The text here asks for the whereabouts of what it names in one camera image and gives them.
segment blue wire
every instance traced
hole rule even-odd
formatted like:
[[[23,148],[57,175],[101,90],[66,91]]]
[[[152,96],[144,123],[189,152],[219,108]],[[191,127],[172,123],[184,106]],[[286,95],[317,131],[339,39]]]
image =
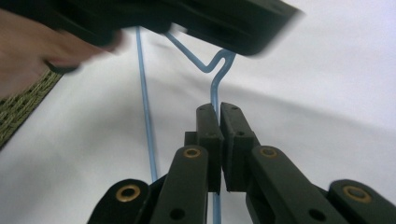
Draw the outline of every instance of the blue wire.
[[[219,64],[221,59],[225,60],[224,65],[220,68],[218,73],[213,78],[211,87],[210,87],[210,102],[213,105],[216,116],[219,120],[219,84],[227,72],[230,70],[233,65],[233,60],[235,59],[235,53],[230,52],[227,49],[220,50],[212,61],[205,65],[202,63],[189,49],[187,49],[183,44],[181,44],[176,38],[174,38],[171,34],[167,33],[165,36],[178,48],[180,49],[187,58],[190,59],[201,71],[204,73],[210,73],[216,66]],[[221,198],[217,193],[213,194],[213,223],[221,224]]]
[[[145,65],[143,63],[143,50],[142,50],[142,42],[140,39],[139,27],[136,27],[136,43],[137,43],[137,55],[139,58],[140,83],[142,86],[143,109],[145,111],[146,136],[148,139],[149,166],[151,171],[151,180],[152,182],[154,182],[158,179],[158,175],[157,175],[157,165],[155,162],[154,140],[152,136],[151,118],[149,113],[149,94],[148,94],[148,88],[146,82]]]

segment black device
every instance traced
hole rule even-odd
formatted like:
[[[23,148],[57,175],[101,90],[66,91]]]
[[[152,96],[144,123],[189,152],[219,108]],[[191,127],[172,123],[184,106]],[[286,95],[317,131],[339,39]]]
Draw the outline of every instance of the black device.
[[[396,223],[396,207],[373,189],[345,179],[320,189],[281,150],[260,144],[238,106],[220,108],[220,125],[211,104],[197,108],[196,132],[186,132],[167,175],[151,185],[117,183],[88,223],[206,223],[207,193],[219,192],[221,167],[227,190],[246,193],[255,224]]]
[[[242,55],[262,51],[298,11],[277,0],[2,0],[0,8],[95,46],[111,43],[121,28],[163,34],[176,23],[188,35]]]

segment brass grommet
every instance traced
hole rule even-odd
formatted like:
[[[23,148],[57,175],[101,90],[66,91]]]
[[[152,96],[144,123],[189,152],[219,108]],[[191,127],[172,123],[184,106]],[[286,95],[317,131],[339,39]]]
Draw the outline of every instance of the brass grommet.
[[[133,201],[140,195],[140,188],[137,185],[126,185],[116,193],[116,198],[122,203]]]
[[[260,150],[260,153],[264,156],[264,157],[268,157],[268,158],[274,158],[277,156],[277,152],[270,147],[264,147]]]
[[[184,150],[183,155],[190,159],[197,158],[201,155],[201,150],[194,147],[187,148]]]
[[[347,197],[360,203],[370,203],[372,200],[372,197],[366,190],[358,187],[354,187],[350,185],[344,186],[343,192]]]

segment white backdrop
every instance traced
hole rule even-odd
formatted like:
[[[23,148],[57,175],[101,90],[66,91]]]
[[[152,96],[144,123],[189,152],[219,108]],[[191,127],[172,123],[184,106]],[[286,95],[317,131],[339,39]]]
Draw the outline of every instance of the white backdrop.
[[[396,203],[396,3],[287,3],[304,16],[264,54],[237,56],[220,100],[240,106],[261,143],[282,149],[312,183],[355,179]],[[64,76],[0,153],[0,223],[86,223],[116,182],[150,182],[134,29],[126,33],[118,55]],[[207,63],[219,50],[177,37]],[[215,73],[202,74],[161,35],[142,38],[164,175]],[[223,223],[251,223],[244,198],[223,191]]]

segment woven strap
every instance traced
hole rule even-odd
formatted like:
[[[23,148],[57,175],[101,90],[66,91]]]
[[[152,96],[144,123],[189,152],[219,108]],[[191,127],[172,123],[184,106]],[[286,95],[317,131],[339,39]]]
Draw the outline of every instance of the woven strap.
[[[0,100],[0,150],[62,76],[47,71],[29,90]]]

